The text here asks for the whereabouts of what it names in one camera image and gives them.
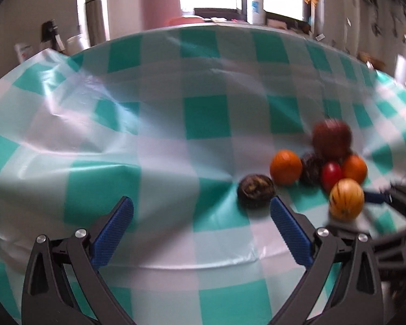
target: window frame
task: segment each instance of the window frame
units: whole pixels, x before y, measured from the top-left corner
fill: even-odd
[[[194,8],[194,14],[203,18],[225,18],[227,20],[237,19],[237,20],[247,20],[247,0],[242,0],[242,9],[230,9],[230,8]],[[279,15],[277,13],[266,11],[266,20],[276,19],[278,21],[285,22],[288,29],[300,28],[304,31],[309,27],[308,20],[311,16],[311,4],[306,4],[303,2],[303,18],[301,21],[299,19],[294,19],[291,17]]]

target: plastic tablecloth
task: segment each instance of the plastic tablecloth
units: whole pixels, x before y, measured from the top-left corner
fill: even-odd
[[[267,210],[238,208],[237,183],[279,149],[310,151],[325,116],[351,126],[366,186],[406,182],[406,90],[314,41],[191,25],[34,56],[0,80],[0,300],[20,318],[36,236],[70,236],[127,195],[135,219],[100,272],[137,324],[267,324],[304,268]],[[280,192],[328,221],[320,189]],[[372,205],[356,220],[373,236],[404,224]]]

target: blue gripper pad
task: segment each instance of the blue gripper pad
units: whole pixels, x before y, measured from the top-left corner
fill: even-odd
[[[313,264],[311,242],[279,197],[271,201],[271,218],[295,261],[308,269]]]
[[[134,216],[132,200],[124,200],[110,217],[90,249],[90,263],[94,270],[107,265]]]

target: stainless steel bottle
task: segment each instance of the stainless steel bottle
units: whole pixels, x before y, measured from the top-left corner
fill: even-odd
[[[110,40],[107,0],[86,0],[86,19],[91,46]]]

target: bottle label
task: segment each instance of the bottle label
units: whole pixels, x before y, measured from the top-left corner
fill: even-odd
[[[253,9],[253,13],[259,13],[259,12],[258,12],[258,1],[253,1],[253,2],[251,3],[251,7],[252,7],[252,9]]]

